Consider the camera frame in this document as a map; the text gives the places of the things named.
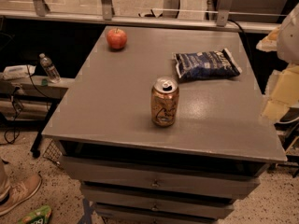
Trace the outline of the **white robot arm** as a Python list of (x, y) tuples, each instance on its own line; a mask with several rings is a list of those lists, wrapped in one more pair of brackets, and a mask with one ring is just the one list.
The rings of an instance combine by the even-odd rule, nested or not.
[(299, 5), (279, 27), (258, 42), (256, 49), (275, 51), (288, 64), (281, 72), (272, 72), (265, 88), (262, 116), (279, 121), (299, 101)]

